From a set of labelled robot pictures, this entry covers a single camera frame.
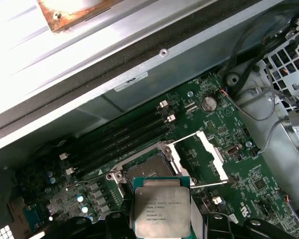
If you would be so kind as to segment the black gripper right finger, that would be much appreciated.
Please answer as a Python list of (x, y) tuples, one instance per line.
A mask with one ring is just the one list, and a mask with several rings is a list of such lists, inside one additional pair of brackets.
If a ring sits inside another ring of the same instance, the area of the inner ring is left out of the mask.
[(251, 218), (243, 225), (235, 224), (227, 216), (214, 213), (205, 217), (205, 239), (292, 239), (293, 236), (261, 219)]

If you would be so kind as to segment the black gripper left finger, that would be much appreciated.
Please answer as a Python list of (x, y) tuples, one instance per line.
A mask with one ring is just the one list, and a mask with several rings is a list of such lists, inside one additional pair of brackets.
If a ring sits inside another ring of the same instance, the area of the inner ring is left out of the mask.
[(63, 239), (133, 239), (134, 231), (130, 228), (123, 213), (110, 213), (96, 223), (88, 217), (74, 217), (62, 225)]

